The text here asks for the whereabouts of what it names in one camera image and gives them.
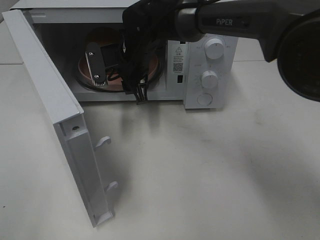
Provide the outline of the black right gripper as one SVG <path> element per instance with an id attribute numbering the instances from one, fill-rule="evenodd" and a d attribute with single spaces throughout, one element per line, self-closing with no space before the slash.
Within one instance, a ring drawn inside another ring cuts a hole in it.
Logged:
<path id="1" fill-rule="evenodd" d="M 148 101 L 147 75 L 149 55 L 164 40 L 178 40 L 175 13 L 179 0 L 140 0 L 122 13 L 124 33 L 121 76 L 125 90 L 136 94 L 136 103 Z"/>

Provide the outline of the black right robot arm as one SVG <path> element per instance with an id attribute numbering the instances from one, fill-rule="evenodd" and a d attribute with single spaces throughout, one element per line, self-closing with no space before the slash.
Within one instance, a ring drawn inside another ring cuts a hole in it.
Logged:
<path id="1" fill-rule="evenodd" d="M 126 82 L 138 101 L 145 99 L 143 61 L 155 42 L 196 42 L 205 34 L 257 40 L 293 92 L 320 99 L 317 0 L 140 0 L 124 10 L 122 21 Z"/>

